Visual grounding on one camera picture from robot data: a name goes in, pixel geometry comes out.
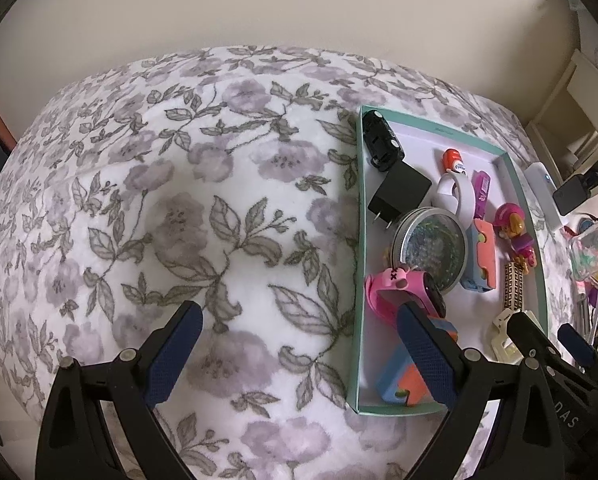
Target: white plastic object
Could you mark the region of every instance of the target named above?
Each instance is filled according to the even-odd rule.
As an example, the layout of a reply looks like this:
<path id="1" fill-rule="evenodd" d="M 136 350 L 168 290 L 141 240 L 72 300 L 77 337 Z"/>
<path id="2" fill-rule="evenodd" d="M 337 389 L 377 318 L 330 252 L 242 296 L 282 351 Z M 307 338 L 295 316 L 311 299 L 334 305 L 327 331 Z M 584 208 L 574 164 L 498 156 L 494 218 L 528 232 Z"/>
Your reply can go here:
<path id="1" fill-rule="evenodd" d="M 500 363 L 516 365 L 524 358 L 519 349 L 508 337 L 508 320 L 515 314 L 510 308 L 505 308 L 495 317 L 492 324 L 498 328 L 499 333 L 492 338 L 492 349 L 495 352 L 496 360 Z M 531 310 L 524 310 L 523 314 L 532 319 L 535 325 L 541 328 L 541 324 Z"/>
<path id="2" fill-rule="evenodd" d="M 525 178 L 530 184 L 530 189 L 539 201 L 545 223 L 552 232 L 555 232 L 566 223 L 566 219 L 559 214 L 552 194 L 557 190 L 550 173 L 541 162 L 534 162 L 524 171 Z"/>
<path id="3" fill-rule="evenodd" d="M 470 179 L 464 173 L 444 173 L 432 196 L 432 205 L 454 213 L 461 228 L 464 231 L 468 230 L 472 225 L 476 205 L 474 187 Z"/>

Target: metal screw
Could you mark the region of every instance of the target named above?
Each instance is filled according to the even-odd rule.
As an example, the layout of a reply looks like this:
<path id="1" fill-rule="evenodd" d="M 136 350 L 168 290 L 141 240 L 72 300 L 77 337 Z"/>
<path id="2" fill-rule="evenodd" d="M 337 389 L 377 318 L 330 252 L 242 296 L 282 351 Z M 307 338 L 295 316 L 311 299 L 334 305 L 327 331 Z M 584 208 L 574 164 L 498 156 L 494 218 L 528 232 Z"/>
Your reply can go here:
<path id="1" fill-rule="evenodd" d="M 465 355 L 465 358 L 468 361 L 473 361 L 475 363 L 481 359 L 481 352 L 479 352 L 478 350 L 476 350 L 474 348 L 466 348 L 463 351 L 463 355 Z"/>
<path id="2" fill-rule="evenodd" d="M 72 365 L 74 365 L 74 359 L 70 357 L 70 355 L 62 357 L 61 361 L 59 362 L 59 366 L 64 370 L 68 370 L 68 368 L 70 368 Z"/>
<path id="3" fill-rule="evenodd" d="M 534 357 L 528 357 L 525 360 L 525 365 L 530 368 L 530 370 L 538 370 L 539 369 L 539 362 Z"/>
<path id="4" fill-rule="evenodd" d="M 119 354 L 119 359 L 126 363 L 132 361 L 135 357 L 137 357 L 137 350 L 134 348 L 126 348 Z"/>

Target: wall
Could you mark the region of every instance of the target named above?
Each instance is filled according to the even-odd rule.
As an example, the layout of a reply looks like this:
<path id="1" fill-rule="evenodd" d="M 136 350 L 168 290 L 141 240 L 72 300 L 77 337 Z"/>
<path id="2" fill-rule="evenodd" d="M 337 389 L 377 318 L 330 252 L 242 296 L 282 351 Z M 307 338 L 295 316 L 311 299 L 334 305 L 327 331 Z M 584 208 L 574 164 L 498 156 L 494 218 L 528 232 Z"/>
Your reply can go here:
<path id="1" fill-rule="evenodd" d="M 219 44 L 319 46 L 399 62 L 528 120 L 575 46 L 566 0 L 18 0 L 0 25 L 0 113 L 20 137 L 62 86 Z"/>

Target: floral blanket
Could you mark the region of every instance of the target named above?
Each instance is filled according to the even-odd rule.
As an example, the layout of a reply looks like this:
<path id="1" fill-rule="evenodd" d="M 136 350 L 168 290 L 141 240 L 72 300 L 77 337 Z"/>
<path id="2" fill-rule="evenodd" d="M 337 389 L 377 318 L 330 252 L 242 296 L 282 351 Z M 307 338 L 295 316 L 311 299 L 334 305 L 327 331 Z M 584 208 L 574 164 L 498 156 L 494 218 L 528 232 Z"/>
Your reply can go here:
<path id="1" fill-rule="evenodd" d="M 536 160 L 505 108 L 340 52 L 210 48 L 63 88 L 0 175 L 0 371 L 28 413 L 41 420 L 61 357 L 111 360 L 195 299 L 205 329 L 156 416 L 198 478 L 401 479 L 439 415 L 345 402 L 361 104 L 474 134 L 519 168 Z M 528 202 L 554 338 L 570 316 L 565 241 Z"/>

